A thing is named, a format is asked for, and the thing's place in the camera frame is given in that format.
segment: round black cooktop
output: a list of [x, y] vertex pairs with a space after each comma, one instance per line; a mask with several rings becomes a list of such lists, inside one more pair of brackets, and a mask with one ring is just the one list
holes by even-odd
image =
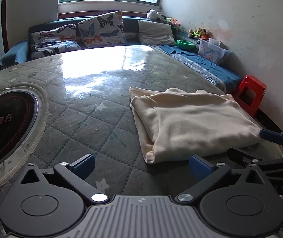
[[24, 91], [0, 95], [0, 163], [21, 144], [37, 113], [35, 96]]

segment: metal rim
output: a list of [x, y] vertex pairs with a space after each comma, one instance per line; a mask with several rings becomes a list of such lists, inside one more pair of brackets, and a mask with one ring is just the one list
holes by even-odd
[[0, 159], [0, 164], [2, 162], [4, 162], [7, 158], [9, 158], [16, 151], [16, 149], [20, 146], [20, 144], [22, 144], [22, 142], [25, 140], [26, 136], [28, 135], [28, 133], [32, 129], [32, 127], [33, 127], [33, 125], [35, 123], [37, 114], [38, 114], [38, 109], [39, 109], [38, 99], [36, 98], [36, 96], [33, 94], [33, 92], [31, 90], [23, 89], [23, 87], [6, 88], [6, 89], [3, 89], [0, 92], [0, 96], [2, 96], [4, 94], [12, 93], [12, 92], [17, 92], [17, 91], [27, 93], [28, 95], [30, 95], [33, 98], [33, 101], [35, 102], [35, 110], [34, 110], [34, 114], [33, 114], [32, 120], [29, 123], [29, 126], [28, 126], [26, 132], [21, 137], [21, 139], [17, 142], [17, 144], [4, 157], [2, 157]]

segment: red plastic stool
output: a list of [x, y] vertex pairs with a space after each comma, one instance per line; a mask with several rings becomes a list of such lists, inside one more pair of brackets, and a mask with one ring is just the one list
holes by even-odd
[[[254, 92], [254, 98], [250, 98], [247, 95], [249, 89]], [[239, 85], [238, 90], [233, 94], [233, 98], [251, 117], [254, 117], [266, 89], [267, 86], [260, 80], [252, 75], [246, 75]]]

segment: dark wooden trim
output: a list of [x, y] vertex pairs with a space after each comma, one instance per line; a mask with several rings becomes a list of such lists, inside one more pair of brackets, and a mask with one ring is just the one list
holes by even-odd
[[[97, 16], [105, 13], [109, 13], [112, 11], [82, 11], [82, 12], [67, 12], [58, 14], [58, 20], [68, 19], [68, 18], [77, 18], [77, 17], [91, 17]], [[139, 18], [147, 18], [146, 13], [142, 12], [123, 12], [123, 16], [128, 17], [139, 17]]]
[[2, 0], [1, 4], [1, 24], [2, 24], [2, 37], [4, 52], [8, 52], [8, 40], [7, 40], [7, 30], [6, 30], [6, 0]]
[[282, 130], [270, 119], [262, 110], [258, 109], [255, 115], [257, 121], [259, 121], [266, 129], [282, 132]]

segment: silver bolt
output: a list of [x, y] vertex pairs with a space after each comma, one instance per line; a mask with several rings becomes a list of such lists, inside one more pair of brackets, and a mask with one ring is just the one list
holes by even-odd
[[102, 193], [96, 193], [96, 194], [91, 196], [91, 199], [96, 201], [96, 202], [102, 202], [102, 201], [107, 200], [107, 196], [105, 194], [102, 194]]
[[190, 194], [180, 194], [178, 195], [177, 199], [183, 202], [188, 202], [193, 199], [193, 196]]

